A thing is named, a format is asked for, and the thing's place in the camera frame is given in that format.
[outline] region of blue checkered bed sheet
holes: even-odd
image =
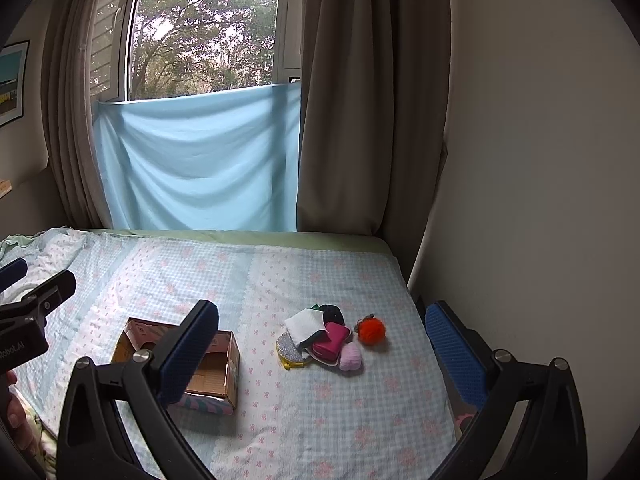
[[[455,444],[436,357],[395,259],[384,254],[235,246],[53,229],[21,256],[27,278],[0,294],[18,300],[62,269],[76,294],[47,319],[49,351],[21,366],[20,391],[57,433],[74,362],[111,359],[127,317],[178,324],[199,299],[220,311],[240,350],[231,416],[170,407],[187,441],[220,479],[425,479]],[[274,354],[284,320],[337,304],[353,327],[374,312],[388,344],[363,348],[364,370],[321,365],[286,371]],[[143,466],[160,475],[126,405],[124,423]]]

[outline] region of curtain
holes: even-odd
[[[449,0],[305,0],[298,230],[377,235],[408,279],[433,200]]]
[[[300,83],[96,103],[116,229],[295,231]]]
[[[97,0],[55,0],[42,60],[42,122],[49,163],[72,226],[111,220],[92,143],[89,52]]]

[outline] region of pink ball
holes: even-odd
[[[362,354],[360,348],[356,343],[347,343],[342,347],[340,352],[340,364],[338,368],[343,372],[349,370],[357,370],[362,366]]]

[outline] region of red ball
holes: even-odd
[[[358,339],[365,345],[375,345],[385,338],[385,332],[385,325],[379,319],[365,319],[358,327]]]

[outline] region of blue gripper pad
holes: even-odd
[[[482,410],[488,393],[486,373],[480,361],[437,303],[427,307],[424,322],[431,344],[460,397],[478,411]]]
[[[0,292],[4,292],[14,283],[27,275],[27,262],[22,258],[16,258],[11,263],[0,269]]]
[[[218,308],[210,301],[200,300],[180,326],[158,342],[154,349],[156,358],[162,360],[162,354],[167,351],[158,367],[158,402],[161,406],[180,400],[218,331],[218,321]]]

